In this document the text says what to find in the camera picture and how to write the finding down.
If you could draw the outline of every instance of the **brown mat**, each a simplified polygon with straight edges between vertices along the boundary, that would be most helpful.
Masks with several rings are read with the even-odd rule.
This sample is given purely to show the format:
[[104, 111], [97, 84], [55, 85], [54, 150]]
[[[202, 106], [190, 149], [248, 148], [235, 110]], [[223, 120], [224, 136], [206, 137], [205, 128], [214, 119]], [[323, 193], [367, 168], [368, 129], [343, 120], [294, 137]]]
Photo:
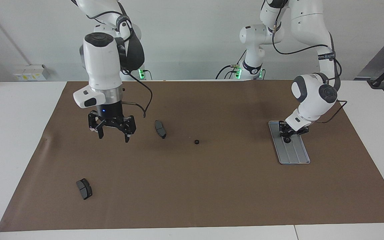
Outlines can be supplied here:
[[[384, 222], [384, 180], [343, 111], [303, 136], [310, 165], [283, 166], [268, 121], [297, 107], [290, 81], [147, 84], [148, 117], [125, 106], [137, 122], [126, 144], [115, 129], [103, 140], [88, 130], [90, 109], [72, 98], [86, 83], [69, 82], [0, 231]], [[147, 102], [142, 86], [125, 88], [125, 101]]]

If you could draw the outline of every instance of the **green light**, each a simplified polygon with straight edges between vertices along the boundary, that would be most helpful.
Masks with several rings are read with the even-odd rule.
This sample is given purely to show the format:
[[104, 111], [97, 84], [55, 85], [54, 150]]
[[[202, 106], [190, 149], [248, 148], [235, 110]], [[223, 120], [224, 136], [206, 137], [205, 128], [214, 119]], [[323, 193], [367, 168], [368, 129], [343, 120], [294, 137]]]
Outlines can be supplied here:
[[238, 68], [235, 73], [235, 78], [240, 79], [241, 78], [242, 69]]
[[139, 71], [140, 79], [145, 78], [145, 73], [143, 72], [143, 70], [141, 70], [141, 69], [139, 68], [138, 71]]

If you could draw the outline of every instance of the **white table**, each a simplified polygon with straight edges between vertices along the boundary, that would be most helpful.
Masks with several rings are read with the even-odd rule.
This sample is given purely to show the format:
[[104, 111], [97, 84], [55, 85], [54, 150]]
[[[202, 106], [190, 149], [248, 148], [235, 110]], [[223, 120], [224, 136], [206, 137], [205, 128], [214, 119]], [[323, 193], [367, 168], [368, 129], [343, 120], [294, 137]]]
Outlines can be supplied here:
[[[0, 83], [0, 220], [65, 82]], [[366, 82], [343, 81], [339, 99], [384, 178], [384, 92]], [[383, 224], [63, 230], [0, 233], [0, 239], [384, 239]]]

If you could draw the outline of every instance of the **robotic arm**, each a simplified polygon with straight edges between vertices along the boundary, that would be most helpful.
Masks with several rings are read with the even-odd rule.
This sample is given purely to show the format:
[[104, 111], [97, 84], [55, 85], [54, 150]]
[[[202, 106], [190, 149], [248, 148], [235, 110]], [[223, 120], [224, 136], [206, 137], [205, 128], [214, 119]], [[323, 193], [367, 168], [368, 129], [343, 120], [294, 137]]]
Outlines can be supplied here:
[[120, 71], [131, 75], [145, 61], [143, 47], [133, 24], [116, 0], [72, 0], [88, 18], [100, 25], [84, 38], [80, 49], [89, 76], [89, 85], [76, 91], [73, 98], [80, 108], [97, 107], [88, 114], [89, 128], [103, 138], [103, 126], [117, 128], [125, 142], [136, 131], [134, 117], [122, 111]]
[[308, 126], [335, 104], [340, 89], [338, 61], [333, 38], [324, 23], [322, 0], [265, 0], [260, 13], [263, 25], [248, 26], [241, 30], [240, 39], [247, 46], [247, 56], [241, 65], [244, 78], [256, 78], [261, 68], [264, 50], [261, 47], [257, 49], [257, 46], [272, 44], [283, 55], [303, 51], [282, 53], [276, 49], [275, 44], [282, 41], [285, 33], [278, 20], [282, 19], [287, 7], [291, 9], [294, 38], [310, 46], [303, 50], [316, 48], [320, 72], [300, 75], [294, 79], [291, 90], [300, 105], [280, 125], [280, 133], [285, 142], [289, 142], [294, 134], [308, 132]]

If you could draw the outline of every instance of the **green indicator light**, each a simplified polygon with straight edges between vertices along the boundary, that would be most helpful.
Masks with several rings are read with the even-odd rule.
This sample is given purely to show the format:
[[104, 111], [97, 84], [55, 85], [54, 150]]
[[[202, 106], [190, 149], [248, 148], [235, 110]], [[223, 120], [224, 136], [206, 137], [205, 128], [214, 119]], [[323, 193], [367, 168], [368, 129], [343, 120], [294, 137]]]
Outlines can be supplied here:
[[143, 73], [143, 71], [140, 68], [138, 69], [138, 71], [139, 71], [140, 79], [145, 78], [145, 73]]
[[242, 73], [242, 69], [241, 69], [241, 68], [239, 68], [238, 70], [236, 70], [235, 78], [236, 78], [236, 79], [240, 79], [240, 78], [241, 78], [241, 73]]

